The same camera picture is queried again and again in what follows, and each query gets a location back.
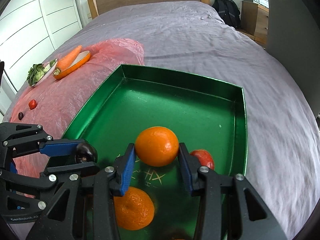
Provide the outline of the black backpack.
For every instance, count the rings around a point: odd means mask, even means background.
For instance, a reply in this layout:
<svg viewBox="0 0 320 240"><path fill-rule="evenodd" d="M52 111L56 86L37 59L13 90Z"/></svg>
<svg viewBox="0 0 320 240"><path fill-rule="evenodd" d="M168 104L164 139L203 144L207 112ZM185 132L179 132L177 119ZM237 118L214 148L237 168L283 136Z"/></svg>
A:
<svg viewBox="0 0 320 240"><path fill-rule="evenodd" d="M241 27L240 10L233 0L214 0L212 7L225 24L235 29Z"/></svg>

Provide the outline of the orange mandarin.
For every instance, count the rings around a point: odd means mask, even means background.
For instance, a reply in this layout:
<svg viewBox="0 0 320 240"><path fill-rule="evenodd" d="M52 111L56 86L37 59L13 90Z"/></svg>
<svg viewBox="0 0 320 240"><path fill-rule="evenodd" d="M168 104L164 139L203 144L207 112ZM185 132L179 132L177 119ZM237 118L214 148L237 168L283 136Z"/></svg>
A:
<svg viewBox="0 0 320 240"><path fill-rule="evenodd" d="M155 126L142 131L135 141L135 152L145 164L153 167L167 166L178 154L179 140L166 127Z"/></svg>

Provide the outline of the red tomato fruit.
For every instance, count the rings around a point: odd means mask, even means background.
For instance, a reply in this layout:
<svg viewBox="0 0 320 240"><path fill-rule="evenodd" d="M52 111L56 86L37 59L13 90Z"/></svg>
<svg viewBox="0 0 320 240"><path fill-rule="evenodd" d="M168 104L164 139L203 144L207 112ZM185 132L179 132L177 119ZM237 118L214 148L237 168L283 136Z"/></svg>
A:
<svg viewBox="0 0 320 240"><path fill-rule="evenodd" d="M37 107L37 101L35 99L30 100L29 103L28 103L28 106L29 106L30 110L35 109Z"/></svg>

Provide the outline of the wooden drawer cabinet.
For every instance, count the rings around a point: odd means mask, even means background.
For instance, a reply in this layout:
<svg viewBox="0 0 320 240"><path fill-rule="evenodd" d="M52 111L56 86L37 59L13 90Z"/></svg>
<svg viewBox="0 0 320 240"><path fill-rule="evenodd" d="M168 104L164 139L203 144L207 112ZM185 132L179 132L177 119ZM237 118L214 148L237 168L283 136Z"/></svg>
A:
<svg viewBox="0 0 320 240"><path fill-rule="evenodd" d="M265 48L267 44L268 16L269 10L267 7L258 3L242 1L241 24L238 31Z"/></svg>

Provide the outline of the orange rimmed white dish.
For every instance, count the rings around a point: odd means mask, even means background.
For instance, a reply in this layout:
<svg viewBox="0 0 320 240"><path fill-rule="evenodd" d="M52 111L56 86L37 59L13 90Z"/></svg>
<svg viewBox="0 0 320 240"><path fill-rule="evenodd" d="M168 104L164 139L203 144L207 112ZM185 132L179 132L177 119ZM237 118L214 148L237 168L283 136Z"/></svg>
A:
<svg viewBox="0 0 320 240"><path fill-rule="evenodd" d="M71 74L78 68L80 68L82 65L84 65L91 57L91 53L89 50L85 50L80 52L80 54L76 57L76 59L72 62L71 66L67 68L65 71L60 72L57 67L55 67L55 70L53 71L53 77L57 80L61 80L67 75Z"/></svg>

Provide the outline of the small dark plum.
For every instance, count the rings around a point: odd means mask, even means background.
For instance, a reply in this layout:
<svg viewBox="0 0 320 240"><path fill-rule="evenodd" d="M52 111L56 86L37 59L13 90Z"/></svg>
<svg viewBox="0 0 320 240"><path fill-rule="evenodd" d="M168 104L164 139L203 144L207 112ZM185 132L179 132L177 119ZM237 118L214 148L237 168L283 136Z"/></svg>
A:
<svg viewBox="0 0 320 240"><path fill-rule="evenodd" d="M23 119L23 117L24 117L23 112L18 113L18 119L19 119L19 120L22 120L22 119Z"/></svg>

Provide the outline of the orange in tray left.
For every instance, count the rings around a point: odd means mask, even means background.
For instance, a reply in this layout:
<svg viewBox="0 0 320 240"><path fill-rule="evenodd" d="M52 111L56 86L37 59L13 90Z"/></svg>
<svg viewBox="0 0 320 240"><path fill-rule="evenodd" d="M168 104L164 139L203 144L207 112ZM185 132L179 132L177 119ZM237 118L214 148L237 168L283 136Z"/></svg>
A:
<svg viewBox="0 0 320 240"><path fill-rule="evenodd" d="M136 187L129 187L122 197L114 197L117 225L126 230L140 230L148 226L155 215L149 195Z"/></svg>

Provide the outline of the purple bed sheet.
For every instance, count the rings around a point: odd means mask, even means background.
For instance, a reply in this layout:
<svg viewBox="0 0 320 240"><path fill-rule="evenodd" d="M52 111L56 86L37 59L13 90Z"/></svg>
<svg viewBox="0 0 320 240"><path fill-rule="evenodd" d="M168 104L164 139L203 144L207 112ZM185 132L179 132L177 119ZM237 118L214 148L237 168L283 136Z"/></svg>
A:
<svg viewBox="0 0 320 240"><path fill-rule="evenodd" d="M195 1L111 10L48 59L60 59L79 45L85 50L113 38L130 38L144 46L143 65L124 65L196 74L244 90L247 163L243 173L286 237L293 239L319 200L319 130L286 68L249 37L226 25L214 8Z"/></svg>

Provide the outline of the grey office chair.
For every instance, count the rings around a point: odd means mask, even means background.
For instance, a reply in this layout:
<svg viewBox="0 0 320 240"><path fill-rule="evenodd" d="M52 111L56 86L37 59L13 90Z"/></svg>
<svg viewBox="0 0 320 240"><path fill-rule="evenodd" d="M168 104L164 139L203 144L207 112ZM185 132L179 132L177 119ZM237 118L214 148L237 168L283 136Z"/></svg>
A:
<svg viewBox="0 0 320 240"><path fill-rule="evenodd" d="M289 72L319 115L319 27L302 0L268 0L266 51Z"/></svg>

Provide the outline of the orange carrot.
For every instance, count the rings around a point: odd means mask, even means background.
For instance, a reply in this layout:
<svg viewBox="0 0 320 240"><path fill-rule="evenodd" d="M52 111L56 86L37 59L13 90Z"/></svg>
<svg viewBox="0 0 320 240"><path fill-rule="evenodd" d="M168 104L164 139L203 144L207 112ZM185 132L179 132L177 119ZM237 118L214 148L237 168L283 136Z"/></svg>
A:
<svg viewBox="0 0 320 240"><path fill-rule="evenodd" d="M81 50L82 45L79 45L76 48L74 48L71 52L69 52L67 55L65 55L63 58L59 59L56 65L57 69L59 69L60 72L63 72L67 68L69 68L72 62L80 54Z"/></svg>

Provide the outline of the pink plastic sheet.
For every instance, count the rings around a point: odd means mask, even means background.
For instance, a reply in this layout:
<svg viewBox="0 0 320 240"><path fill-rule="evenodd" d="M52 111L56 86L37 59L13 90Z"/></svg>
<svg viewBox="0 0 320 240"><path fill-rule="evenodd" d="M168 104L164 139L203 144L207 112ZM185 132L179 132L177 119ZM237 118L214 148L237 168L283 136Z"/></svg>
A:
<svg viewBox="0 0 320 240"><path fill-rule="evenodd" d="M85 47L91 57L83 66L61 80L46 78L35 88L21 90L12 110L7 111L5 121L42 125L54 139L60 139L78 111L121 64L144 64L144 46L130 38L113 38ZM30 100L37 107L29 109ZM18 113L23 112L22 120Z"/></svg>

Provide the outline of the green rectangular tray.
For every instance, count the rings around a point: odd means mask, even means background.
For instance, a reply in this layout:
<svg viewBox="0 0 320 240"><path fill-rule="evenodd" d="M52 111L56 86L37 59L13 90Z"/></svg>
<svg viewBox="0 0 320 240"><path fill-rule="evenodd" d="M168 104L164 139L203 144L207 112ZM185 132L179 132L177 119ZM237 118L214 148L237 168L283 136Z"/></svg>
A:
<svg viewBox="0 0 320 240"><path fill-rule="evenodd" d="M192 239L199 197L185 189L178 145L206 150L217 173L242 173L247 163L244 90L231 83L164 68L122 64L86 101L63 135L82 138L98 152L101 167L130 143L137 159L131 186L146 192L152 222L120 229L122 239Z"/></svg>

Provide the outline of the white wardrobe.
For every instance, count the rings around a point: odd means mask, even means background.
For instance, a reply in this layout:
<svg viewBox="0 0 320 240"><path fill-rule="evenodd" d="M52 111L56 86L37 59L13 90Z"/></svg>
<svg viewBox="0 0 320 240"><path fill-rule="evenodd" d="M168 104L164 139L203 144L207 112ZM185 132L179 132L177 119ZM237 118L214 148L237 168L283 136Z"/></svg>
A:
<svg viewBox="0 0 320 240"><path fill-rule="evenodd" d="M11 0L1 14L1 113L26 81L32 64L43 62L80 31L75 0Z"/></svg>

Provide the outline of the dark purple plum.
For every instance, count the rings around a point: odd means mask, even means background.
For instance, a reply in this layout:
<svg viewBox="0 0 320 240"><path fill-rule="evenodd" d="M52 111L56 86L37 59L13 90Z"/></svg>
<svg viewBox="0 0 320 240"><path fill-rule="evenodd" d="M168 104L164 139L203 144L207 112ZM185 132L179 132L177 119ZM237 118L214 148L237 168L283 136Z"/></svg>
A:
<svg viewBox="0 0 320 240"><path fill-rule="evenodd" d="M77 145L75 151L75 162L76 163L86 163L98 161L97 150L87 142L81 142Z"/></svg>

